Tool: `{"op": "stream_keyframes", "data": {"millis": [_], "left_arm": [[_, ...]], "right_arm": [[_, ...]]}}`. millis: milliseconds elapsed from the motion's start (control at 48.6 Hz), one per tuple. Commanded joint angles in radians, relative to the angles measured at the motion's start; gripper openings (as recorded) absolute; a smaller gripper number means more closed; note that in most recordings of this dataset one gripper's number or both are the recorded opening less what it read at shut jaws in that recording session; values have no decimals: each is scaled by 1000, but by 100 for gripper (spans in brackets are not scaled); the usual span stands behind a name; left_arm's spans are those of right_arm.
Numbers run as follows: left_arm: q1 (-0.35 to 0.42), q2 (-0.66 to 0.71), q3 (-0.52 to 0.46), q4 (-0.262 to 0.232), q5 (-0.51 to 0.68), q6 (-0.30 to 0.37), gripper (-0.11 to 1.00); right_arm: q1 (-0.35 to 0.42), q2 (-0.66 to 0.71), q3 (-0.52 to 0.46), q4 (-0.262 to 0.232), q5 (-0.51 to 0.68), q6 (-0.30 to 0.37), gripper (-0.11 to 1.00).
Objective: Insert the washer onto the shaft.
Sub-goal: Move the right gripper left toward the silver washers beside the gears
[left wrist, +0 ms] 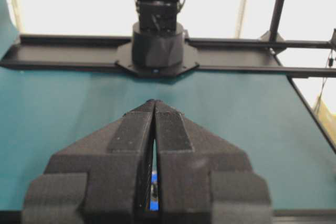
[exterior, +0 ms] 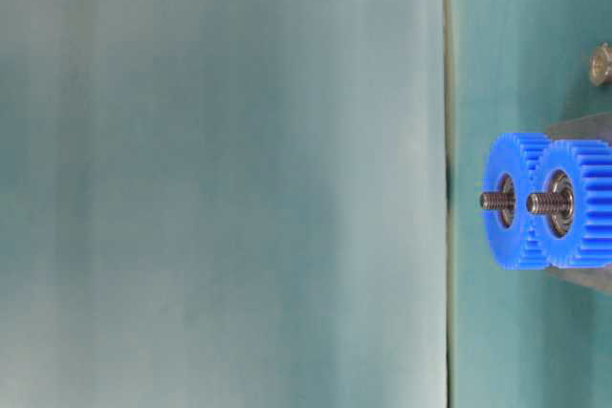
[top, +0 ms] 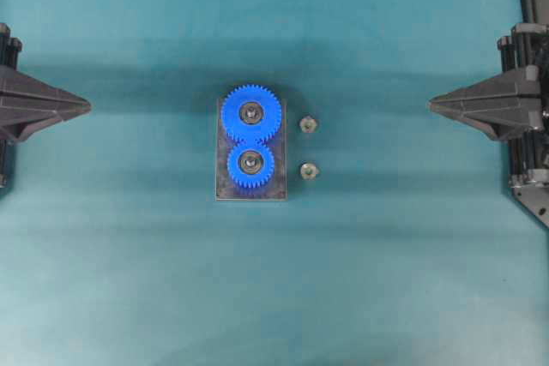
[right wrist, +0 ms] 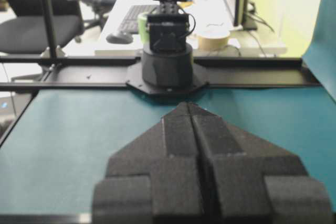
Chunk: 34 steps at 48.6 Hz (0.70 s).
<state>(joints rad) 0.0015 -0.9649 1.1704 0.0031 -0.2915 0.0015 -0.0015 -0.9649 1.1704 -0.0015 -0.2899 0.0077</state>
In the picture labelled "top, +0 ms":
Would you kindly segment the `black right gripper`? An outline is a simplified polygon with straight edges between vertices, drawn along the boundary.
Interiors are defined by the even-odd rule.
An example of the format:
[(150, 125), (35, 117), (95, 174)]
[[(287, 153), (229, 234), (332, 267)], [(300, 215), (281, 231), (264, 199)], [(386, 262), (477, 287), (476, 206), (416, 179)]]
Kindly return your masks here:
[[(508, 141), (509, 186), (548, 184), (548, 26), (517, 24), (498, 41), (502, 71), (438, 95), (430, 111)], [(526, 97), (540, 96), (541, 100)]]

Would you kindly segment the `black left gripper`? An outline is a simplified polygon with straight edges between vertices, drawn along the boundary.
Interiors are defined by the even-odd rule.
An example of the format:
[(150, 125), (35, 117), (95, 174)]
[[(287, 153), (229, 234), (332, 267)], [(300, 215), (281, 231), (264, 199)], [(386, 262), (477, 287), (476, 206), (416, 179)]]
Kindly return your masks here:
[(34, 133), (91, 111), (91, 104), (61, 88), (17, 71), (22, 42), (1, 23), (1, 187), (8, 182), (9, 141), (21, 143)]

